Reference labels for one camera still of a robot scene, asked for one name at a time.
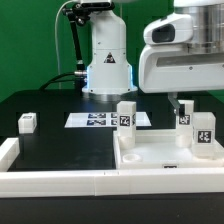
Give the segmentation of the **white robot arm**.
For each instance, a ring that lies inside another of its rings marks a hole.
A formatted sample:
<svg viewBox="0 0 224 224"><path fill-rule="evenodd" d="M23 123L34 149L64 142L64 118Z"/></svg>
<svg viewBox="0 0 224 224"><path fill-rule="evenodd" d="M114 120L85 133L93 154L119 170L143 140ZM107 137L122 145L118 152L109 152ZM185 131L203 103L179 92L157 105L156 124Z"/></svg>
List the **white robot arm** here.
<svg viewBox="0 0 224 224"><path fill-rule="evenodd" d="M80 0L92 22L87 95L107 98L134 91L126 59L126 26L114 0ZM174 0L174 12L146 26L139 58L139 89L166 93L178 114L179 92L224 89L224 0Z"/></svg>

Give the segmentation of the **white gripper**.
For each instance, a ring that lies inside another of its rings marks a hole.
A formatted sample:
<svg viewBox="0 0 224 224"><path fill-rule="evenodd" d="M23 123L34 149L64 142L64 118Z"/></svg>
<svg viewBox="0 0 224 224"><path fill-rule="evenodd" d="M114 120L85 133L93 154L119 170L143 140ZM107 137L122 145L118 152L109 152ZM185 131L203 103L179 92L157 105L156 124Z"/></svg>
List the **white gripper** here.
<svg viewBox="0 0 224 224"><path fill-rule="evenodd" d="M176 92L224 88L224 22L220 15L172 13L149 24L139 59L139 87L168 93L176 114Z"/></svg>

